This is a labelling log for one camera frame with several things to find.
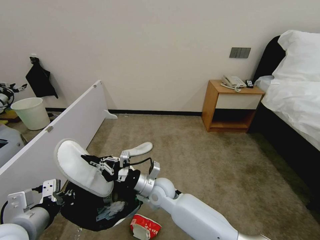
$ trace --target nightstand drawer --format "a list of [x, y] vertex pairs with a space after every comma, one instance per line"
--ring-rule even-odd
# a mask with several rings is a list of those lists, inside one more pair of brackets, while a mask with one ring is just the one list
[[219, 94], [216, 108], [256, 109], [262, 94]]

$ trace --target white pillow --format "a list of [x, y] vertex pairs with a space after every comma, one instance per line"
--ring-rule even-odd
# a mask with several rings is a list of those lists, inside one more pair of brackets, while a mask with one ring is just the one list
[[275, 80], [320, 81], [320, 34], [289, 30], [278, 43], [286, 56], [272, 74]]

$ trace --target carpet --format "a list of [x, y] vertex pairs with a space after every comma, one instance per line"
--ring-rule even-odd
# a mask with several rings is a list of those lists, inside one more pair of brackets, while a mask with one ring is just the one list
[[[243, 234], [262, 233], [272, 240], [320, 239], [320, 225], [305, 208], [308, 189], [259, 134], [207, 133], [196, 116], [119, 114], [105, 120], [87, 150], [119, 156], [121, 150], [150, 141], [154, 148], [132, 157], [160, 163], [158, 177], [170, 179], [223, 214]], [[149, 162], [135, 166], [147, 173]], [[156, 239], [192, 239], [164, 210], [144, 204], [138, 211], [162, 225]], [[130, 219], [100, 232], [79, 229], [58, 215], [41, 239], [135, 239]]]

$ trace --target red and white cup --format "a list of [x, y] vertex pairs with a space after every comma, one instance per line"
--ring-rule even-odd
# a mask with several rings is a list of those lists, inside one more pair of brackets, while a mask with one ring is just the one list
[[149, 240], [155, 237], [161, 229], [161, 225], [150, 218], [135, 214], [130, 223], [133, 236], [140, 240]]

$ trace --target remote control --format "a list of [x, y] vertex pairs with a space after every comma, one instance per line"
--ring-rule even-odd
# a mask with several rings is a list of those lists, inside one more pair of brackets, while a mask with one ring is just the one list
[[246, 80], [247, 88], [253, 88], [253, 84], [251, 80]]

